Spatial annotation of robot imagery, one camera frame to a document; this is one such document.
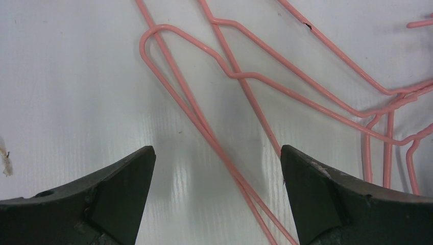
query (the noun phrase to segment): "metal tool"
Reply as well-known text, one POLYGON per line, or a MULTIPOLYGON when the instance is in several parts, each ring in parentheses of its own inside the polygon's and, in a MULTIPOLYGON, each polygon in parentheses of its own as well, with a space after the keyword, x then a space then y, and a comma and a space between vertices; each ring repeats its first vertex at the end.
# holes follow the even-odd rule
POLYGON ((433 244, 433 198, 370 184, 290 145, 281 167, 301 245, 433 244))
POLYGON ((0 244, 135 244, 155 160, 146 146, 33 198, 0 201, 0 244))

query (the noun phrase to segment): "white backdrop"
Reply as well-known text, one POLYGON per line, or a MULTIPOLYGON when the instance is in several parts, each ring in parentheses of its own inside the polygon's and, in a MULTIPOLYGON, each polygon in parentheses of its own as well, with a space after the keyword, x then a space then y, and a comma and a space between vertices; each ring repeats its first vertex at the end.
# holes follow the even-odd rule
MULTIPOLYGON (((431 0, 290 2, 384 87, 432 78, 432 27, 405 28, 433 12, 431 0)), ((390 99, 276 1, 208 3, 216 17, 239 21, 350 106, 364 110, 390 99)), ((156 23, 176 25, 223 54, 195 0, 145 4, 156 23)), ((138 41, 147 29, 133 0, 1 1, 0 144, 11 152, 14 175, 0 176, 0 199, 31 197, 153 145, 157 161, 137 244, 266 244, 220 159, 141 60, 138 41)), ((262 73, 341 112, 239 32, 223 28, 223 33, 242 70, 262 73)), ((296 235, 279 161, 238 82, 176 35, 163 37, 221 144, 296 235)), ((148 45, 167 68, 156 42, 148 45)), ((362 177, 359 132, 258 81, 250 85, 280 144, 362 177)), ((400 109, 396 138, 428 126, 432 112, 433 93, 400 109)), ((383 122, 375 129, 383 133, 383 122)), ((372 146, 374 182, 381 184, 383 143, 372 139, 372 146)), ((410 190, 408 147, 394 148, 393 189, 410 190)), ((432 148, 430 135, 414 156, 421 192, 430 196, 432 148)), ((288 244, 268 224, 279 243, 288 244)))

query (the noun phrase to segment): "white surface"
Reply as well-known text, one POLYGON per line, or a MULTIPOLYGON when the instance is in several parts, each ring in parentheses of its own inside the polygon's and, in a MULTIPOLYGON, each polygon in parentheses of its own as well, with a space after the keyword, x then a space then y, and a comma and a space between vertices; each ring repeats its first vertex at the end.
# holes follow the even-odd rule
MULTIPOLYGON (((145 3, 156 23, 174 24, 222 54, 195 0, 145 3)), ((384 87, 432 77, 433 29, 405 28, 432 12, 432 1, 291 3, 384 87)), ((209 0, 209 5, 216 17, 239 21, 349 105, 364 110, 390 99, 276 1, 209 0)), ((2 1, 0 136, 11 152, 14 175, 0 176, 0 199, 31 197, 153 145, 157 162, 137 244, 266 244, 222 162, 141 60, 138 40, 147 28, 132 0, 2 1)), ((341 111, 239 32, 223 32, 244 71, 260 72, 341 111)), ((237 81, 174 34, 163 37, 229 155, 296 235, 280 164, 237 81)), ((156 42, 148 45, 167 68, 156 42)), ((361 177, 359 132, 257 81, 250 85, 280 144, 361 177)), ((425 95, 397 112, 396 138, 432 122, 432 101, 433 94, 425 95)), ((383 124, 375 129, 383 132, 383 124)), ((373 139, 372 145, 374 181, 381 184, 383 144, 373 139)), ((408 190, 401 162, 408 146, 394 148, 397 190, 408 190)), ((433 195, 432 147, 429 136, 414 156, 425 195, 433 195)), ((288 244, 268 224, 280 244, 288 244)))

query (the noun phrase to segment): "dark spot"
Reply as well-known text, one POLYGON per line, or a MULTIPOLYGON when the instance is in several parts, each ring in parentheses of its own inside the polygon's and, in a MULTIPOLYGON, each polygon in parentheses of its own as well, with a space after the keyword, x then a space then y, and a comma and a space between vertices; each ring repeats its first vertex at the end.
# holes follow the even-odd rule
POLYGON ((311 25, 310 24, 308 24, 308 23, 304 23, 306 26, 308 26, 308 28, 310 28, 310 30, 312 30, 312 27, 311 27, 311 25))
POLYGON ((52 191, 52 190, 46 190, 46 191, 43 191, 41 193, 36 194, 35 197, 36 198, 41 198, 41 197, 46 197, 46 196, 52 195, 52 194, 54 194, 54 191, 52 191))

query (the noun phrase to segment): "pink coated wire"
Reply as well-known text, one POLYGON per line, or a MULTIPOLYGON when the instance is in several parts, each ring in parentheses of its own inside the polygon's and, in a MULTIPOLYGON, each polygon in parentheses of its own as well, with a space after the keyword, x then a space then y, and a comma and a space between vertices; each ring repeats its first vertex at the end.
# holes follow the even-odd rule
MULTIPOLYGON (((380 115, 374 116, 373 120, 366 126, 367 129, 372 129, 380 120, 380 115)), ((364 136, 364 180, 368 183, 373 183, 373 170, 371 166, 371 146, 370 146, 370 135, 364 136)))
MULTIPOLYGON (((223 33, 220 30, 220 27, 217 23, 214 23, 214 17, 212 15, 212 12, 205 0, 199 0, 200 5, 203 8, 203 11, 206 15, 206 18, 208 21, 212 24, 213 31, 216 34, 216 37, 218 41, 220 42, 221 46, 223 47, 224 53, 226 54, 231 66, 233 67, 233 70, 235 72, 241 72, 240 67, 238 63, 236 62, 236 59, 234 58, 233 52, 230 50, 230 47, 224 38, 223 33)), ((238 79, 240 86, 242 87, 242 90, 244 91, 248 101, 250 102, 251 107, 253 108, 258 120, 260 121, 260 124, 262 125, 269 141, 272 144, 272 147, 274 148, 278 158, 281 155, 281 147, 275 138, 274 133, 272 132, 271 127, 269 126, 268 121, 266 120, 266 117, 263 114, 263 111, 260 108, 260 105, 258 104, 256 98, 254 97, 253 91, 251 90, 250 86, 247 83, 247 80, 245 79, 238 79)))
MULTIPOLYGON (((345 109, 346 111, 348 111, 349 113, 360 117, 360 118, 366 118, 369 117, 371 115, 375 115, 375 114, 386 114, 390 111, 393 111, 395 109, 398 109, 410 102, 414 102, 417 100, 416 96, 411 96, 408 97, 404 100, 401 100, 399 102, 396 102, 395 104, 390 104, 384 108, 381 108, 380 110, 370 110, 369 112, 360 112, 355 110, 354 108, 350 107, 349 105, 347 105, 346 103, 344 103, 343 101, 341 101, 338 97, 336 97, 335 95, 333 95, 331 92, 329 92, 328 90, 326 90, 324 87, 322 87, 319 83, 317 83, 315 80, 313 80, 311 77, 309 77, 307 74, 305 74, 302 70, 300 70, 299 68, 297 68, 294 64, 292 64, 290 61, 288 61, 286 58, 284 58, 282 55, 280 55, 278 52, 276 52, 274 49, 272 49, 270 46, 268 46, 265 42, 263 42, 262 40, 260 40, 257 36, 255 36, 253 33, 251 33, 247 28, 245 28, 242 24, 233 21, 233 20, 226 20, 226 19, 218 19, 218 18, 211 18, 209 16, 207 16, 209 21, 213 24, 213 26, 215 25, 224 25, 224 26, 230 26, 230 27, 234 27, 236 29, 238 29, 239 31, 241 31, 246 37, 248 37, 250 40, 252 40, 253 42, 255 42, 258 46, 260 46, 264 51, 266 51, 269 55, 271 55, 273 58, 275 58, 278 62, 280 62, 282 65, 284 65, 287 69, 289 69, 290 71, 292 71, 295 75, 297 75, 299 78, 301 78, 302 80, 304 80, 307 84, 309 84, 312 88, 314 88, 316 91, 318 91, 319 93, 321 93, 322 95, 324 95, 325 97, 327 97, 328 99, 330 99, 331 101, 333 101, 334 103, 336 103, 337 105, 339 105, 341 108, 345 109)), ((412 90, 409 90, 411 92, 415 92, 418 90, 422 90, 426 87, 432 86, 433 85, 433 80, 427 80, 424 81, 416 86, 413 87, 412 90)))
POLYGON ((276 244, 276 241, 272 234, 270 233, 269 229, 267 228, 266 224, 264 223, 261 216, 258 214, 257 209, 255 208, 254 204, 252 203, 252 200, 250 199, 250 194, 253 199, 258 203, 258 205, 264 210, 264 212, 270 217, 271 221, 275 223, 275 225, 278 227, 278 229, 285 235, 285 237, 292 243, 297 244, 296 241, 292 238, 292 236, 287 232, 287 230, 282 226, 282 224, 278 221, 278 219, 272 214, 272 212, 268 209, 268 207, 264 204, 264 202, 260 199, 260 197, 257 195, 257 193, 252 189, 252 187, 246 182, 246 180, 241 176, 239 171, 234 167, 230 159, 227 157, 227 155, 222 150, 221 146, 219 145, 216 137, 214 136, 212 130, 210 129, 210 126, 208 125, 205 117, 201 113, 201 110, 199 106, 197 105, 193 94, 189 90, 185 80, 182 77, 182 74, 177 67, 173 57, 171 56, 170 52, 168 51, 168 48, 166 47, 165 43, 163 42, 162 38, 159 36, 158 32, 161 30, 170 30, 182 38, 186 39, 187 41, 191 42, 201 50, 205 51, 207 54, 214 57, 214 59, 217 61, 219 66, 222 68, 224 73, 231 78, 238 79, 244 93, 247 96, 247 99, 249 100, 251 106, 254 109, 254 112, 256 113, 261 125, 263 126, 269 140, 271 141, 271 144, 277 153, 277 155, 280 155, 280 146, 268 124, 266 121, 266 118, 262 112, 262 110, 259 107, 259 104, 257 100, 255 99, 247 81, 245 78, 254 78, 259 81, 264 82, 265 84, 273 87, 274 89, 277 89, 278 91, 302 102, 303 104, 306 104, 315 110, 318 110, 350 127, 353 127, 361 132, 364 132, 366 134, 365 141, 364 141, 364 176, 366 181, 372 182, 372 170, 371 170, 371 154, 370 154, 370 136, 373 136, 375 138, 378 138, 385 142, 384 146, 384 176, 383 176, 383 184, 385 187, 390 185, 390 179, 391 179, 391 162, 392 162, 392 145, 405 145, 411 141, 413 141, 413 146, 410 148, 410 150, 406 154, 406 163, 408 167, 409 176, 411 179, 411 185, 413 188, 413 193, 419 194, 419 188, 413 168, 413 162, 412 162, 412 156, 414 151, 419 145, 419 142, 422 138, 426 137, 427 135, 433 133, 433 124, 430 124, 425 129, 421 130, 417 134, 408 136, 407 138, 403 140, 395 140, 393 139, 393 127, 394 127, 394 111, 408 103, 414 102, 417 100, 417 98, 423 94, 426 94, 433 90, 433 80, 427 80, 420 84, 408 87, 408 88, 401 88, 401 89, 394 89, 394 90, 386 90, 383 88, 380 84, 378 84, 376 81, 374 81, 369 75, 367 75, 360 67, 358 67, 353 61, 351 61, 340 49, 338 49, 329 39, 327 39, 320 31, 318 31, 314 26, 311 25, 310 22, 308 22, 305 17, 303 17, 293 6, 291 6, 288 2, 284 0, 278 0, 290 13, 292 13, 300 22, 308 25, 310 30, 316 35, 326 46, 328 46, 340 59, 342 59, 346 64, 348 64, 354 71, 356 71, 360 76, 362 76, 368 83, 370 83, 373 87, 378 89, 384 94, 387 95, 394 95, 399 94, 397 98, 391 102, 386 107, 383 107, 381 109, 371 110, 370 112, 359 112, 347 104, 345 104, 343 101, 338 99, 335 95, 324 89, 322 86, 320 86, 317 82, 315 82, 313 79, 311 79, 308 75, 306 75, 304 72, 302 72, 300 69, 298 69, 296 66, 291 64, 288 60, 286 60, 284 57, 282 57, 280 54, 278 54, 276 51, 274 51, 271 47, 269 47, 266 43, 261 41, 258 37, 256 37, 254 34, 252 34, 248 29, 243 27, 240 23, 232 21, 232 20, 224 20, 224 19, 217 19, 214 18, 206 1, 205 0, 199 0, 200 5, 202 6, 207 19, 212 24, 212 28, 217 35, 217 38, 222 45, 224 52, 226 56, 229 59, 229 62, 231 66, 233 67, 234 72, 231 71, 229 65, 224 61, 224 59, 214 50, 209 48, 208 46, 204 45, 200 41, 194 39, 187 33, 181 31, 180 29, 166 25, 166 24, 159 24, 155 25, 150 17, 150 15, 147 12, 147 9, 145 8, 144 4, 140 0, 136 0, 143 16, 145 17, 146 21, 149 24, 150 29, 143 34, 143 36, 140 39, 140 54, 145 61, 145 63, 149 66, 149 68, 154 72, 156 77, 162 82, 162 84, 165 86, 165 88, 169 91, 169 93, 172 95, 172 97, 175 99, 175 101, 179 104, 179 106, 184 110, 184 112, 187 114, 187 116, 190 118, 190 120, 193 122, 193 124, 198 128, 198 130, 202 133, 202 135, 205 137, 205 139, 208 141, 208 143, 212 146, 212 148, 217 152, 217 154, 221 157, 226 167, 229 169, 231 175, 235 179, 235 182, 237 186, 239 187, 241 193, 243 194, 248 206, 252 210, 254 216, 256 217, 257 221, 259 222, 261 228, 263 229, 263 232, 267 236, 269 242, 271 244, 276 244), (312 86, 314 89, 318 90, 321 94, 331 99, 333 102, 338 104, 343 109, 349 111, 350 113, 354 114, 358 117, 368 117, 371 115, 375 115, 374 119, 366 126, 363 127, 351 120, 348 120, 345 117, 342 117, 341 115, 334 113, 327 108, 324 108, 307 98, 293 92, 292 90, 285 88, 284 86, 276 83, 275 81, 266 78, 265 76, 255 73, 255 72, 242 72, 240 70, 239 65, 236 62, 236 59, 234 58, 233 53, 231 52, 227 41, 225 40, 221 30, 219 29, 219 25, 226 25, 226 26, 232 26, 240 30, 244 35, 249 37, 252 41, 254 41, 256 44, 258 44, 262 49, 264 49, 266 52, 268 52, 272 57, 274 57, 277 61, 282 63, 284 66, 286 66, 289 70, 294 72, 297 76, 302 78, 305 82, 307 82, 310 86, 312 86), (186 97, 191 104, 193 111, 192 112, 188 105, 180 98, 180 96, 177 95, 176 91, 171 87, 171 85, 168 83, 168 81, 165 79, 165 77, 162 75, 162 73, 158 70, 158 68, 153 64, 151 59, 146 55, 146 50, 144 48, 146 40, 152 36, 155 35, 156 40, 167 59, 169 66, 171 67, 173 73, 175 74, 176 79, 181 85, 182 90, 186 94, 186 97), (372 131, 372 127, 380 120, 380 117, 384 114, 388 113, 388 123, 387 123, 387 135, 383 136, 380 135, 374 131, 372 131))
MULTIPOLYGON (((207 45, 203 44, 202 42, 198 41, 197 39, 193 38, 192 36, 190 36, 189 34, 187 34, 186 32, 182 31, 181 29, 169 25, 169 24, 158 24, 156 26, 154 26, 153 28, 149 29, 148 31, 146 31, 143 36, 141 37, 144 40, 147 40, 150 38, 150 36, 152 36, 154 33, 161 31, 161 30, 168 30, 171 31, 173 33, 176 33, 177 35, 179 35, 180 37, 182 37, 183 39, 187 40, 188 42, 194 44, 196 47, 198 47, 199 49, 203 50, 204 52, 206 52, 207 54, 209 54, 210 56, 212 56, 216 62, 218 63, 218 65, 221 67, 221 69, 224 71, 224 73, 230 77, 230 78, 234 78, 234 79, 240 79, 240 78, 250 78, 250 79, 256 79, 259 80, 267 85, 269 85, 270 87, 286 94, 287 96, 296 99, 297 101, 312 107, 313 109, 322 112, 323 114, 338 120, 354 129, 357 129, 361 132, 364 132, 370 136, 373 136, 377 139, 380 139, 384 142, 388 142, 394 145, 398 145, 398 146, 402 146, 402 145, 406 145, 409 142, 415 140, 415 139, 421 139, 424 138, 428 135, 430 135, 431 133, 433 133, 433 124, 430 124, 429 126, 427 126, 425 129, 419 131, 417 134, 413 134, 410 135, 408 137, 406 137, 403 140, 395 140, 395 139, 390 139, 384 135, 381 135, 377 132, 374 132, 370 129, 367 129, 366 127, 361 126, 360 124, 357 124, 309 99, 307 99, 306 97, 292 91, 289 88, 284 87, 283 85, 276 83, 275 81, 273 81, 272 79, 269 79, 265 76, 263 76, 262 74, 256 73, 256 72, 232 72, 229 68, 229 66, 227 65, 227 63, 224 61, 223 57, 221 57, 216 51, 214 51, 213 49, 211 49, 210 47, 208 47, 207 45)), ((427 87, 423 90, 418 91, 417 93, 420 94, 425 94, 427 92, 430 92, 433 90, 433 86, 427 87)))
POLYGON ((376 88, 383 94, 386 95, 395 95, 398 93, 412 93, 417 91, 422 87, 422 84, 417 84, 411 86, 409 88, 399 88, 393 90, 387 90, 382 87, 378 82, 376 82, 371 76, 369 76, 364 70, 362 70, 355 62, 353 62, 341 49, 339 49, 331 40, 329 40, 323 33, 321 33, 307 18, 305 18, 298 10, 295 9, 289 2, 286 0, 277 0, 280 4, 287 9, 298 21, 303 24, 308 25, 311 32, 324 44, 326 45, 332 52, 334 52, 342 61, 344 61, 352 70, 358 73, 364 80, 366 80, 371 86, 376 88))
MULTIPOLYGON (((148 13, 146 7, 144 6, 143 2, 141 0, 136 0, 136 3, 142 12, 143 16, 145 17, 146 21, 148 22, 149 26, 152 28, 153 21, 148 13)), ((145 50, 145 41, 147 39, 140 39, 140 54, 143 58, 144 62, 149 66, 149 68, 153 71, 153 73, 156 75, 156 77, 161 81, 163 86, 167 89, 167 91, 171 94, 171 96, 175 99, 175 101, 178 103, 178 105, 182 108, 182 110, 186 113, 186 115, 189 117, 191 122, 197 127, 197 129, 200 131, 200 133, 204 136, 204 138, 208 141, 208 143, 212 146, 212 148, 216 151, 216 153, 220 156, 220 158, 223 160, 225 166, 229 170, 230 174, 234 178, 236 185, 240 189, 244 199, 246 200, 249 208, 253 212, 253 215, 256 217, 256 220, 258 221, 260 227, 262 228, 263 232, 265 233, 265 236, 268 238, 270 244, 274 245, 277 244, 275 238, 269 231, 269 228, 264 223, 263 219, 261 218, 260 214, 258 213, 257 209, 255 208, 254 204, 252 203, 250 196, 247 194, 247 192, 253 197, 253 199, 258 203, 258 205, 262 208, 262 210, 268 215, 268 217, 271 219, 273 223, 277 226, 277 228, 285 235, 285 237, 291 242, 293 245, 297 245, 297 242, 295 239, 289 234, 289 232, 284 228, 284 226, 279 222, 279 220, 275 217, 275 215, 270 211, 270 209, 266 206, 266 204, 261 200, 261 198, 258 196, 258 194, 254 191, 254 189, 248 184, 248 182, 244 179, 244 177, 240 174, 240 172, 237 170, 237 168, 234 166, 234 164, 231 162, 231 160, 227 157, 227 155, 224 153, 223 149, 217 142, 215 136, 213 135, 210 127, 207 125, 207 127, 203 124, 207 124, 206 120, 200 121, 196 115, 190 109, 188 108, 187 104, 182 100, 182 98, 176 93, 176 91, 172 88, 172 86, 169 84, 169 82, 165 79, 163 74, 158 70, 158 68, 153 64, 153 62, 149 59, 149 57, 146 55, 145 50)), ((166 50, 166 53, 169 54, 168 48, 166 48, 166 45, 163 43, 162 38, 157 42, 160 46, 160 48, 164 51, 166 50)), ((166 55, 166 59, 172 59, 171 64, 175 65, 175 62, 171 55, 166 55)))
POLYGON ((419 144, 420 144, 420 139, 414 140, 412 146, 409 148, 409 150, 406 153, 407 172, 409 173, 409 180, 411 182, 412 193, 415 195, 420 195, 420 191, 419 191, 417 176, 415 174, 413 156, 419 144))
MULTIPOLYGON (((394 115, 395 112, 391 111, 388 113, 387 118, 387 137, 394 137, 394 115)), ((383 186, 385 188, 391 188, 391 169, 392 169, 392 149, 393 145, 385 142, 383 146, 383 186)))
POLYGON ((415 21, 410 22, 406 25, 407 28, 418 28, 418 27, 426 27, 426 26, 432 26, 433 25, 433 19, 427 19, 422 21, 415 21))
MULTIPOLYGON (((394 101, 398 101, 404 97, 403 94, 399 94, 394 101)), ((376 114, 366 126, 368 129, 372 129, 380 120, 381 115, 376 114)), ((393 129, 394 129, 394 112, 388 113, 388 121, 387 121, 387 137, 392 138, 393 137, 393 129)), ((385 186, 385 178, 387 178, 387 181, 389 181, 389 185, 391 186, 391 160, 392 160, 392 144, 385 143, 384 146, 384 162, 383 162, 383 186, 385 188, 390 188, 385 186)), ((373 183, 373 171, 372 171, 372 165, 371 165, 371 146, 370 146, 370 135, 364 136, 364 146, 363 146, 363 166, 364 166, 364 180, 373 183)))

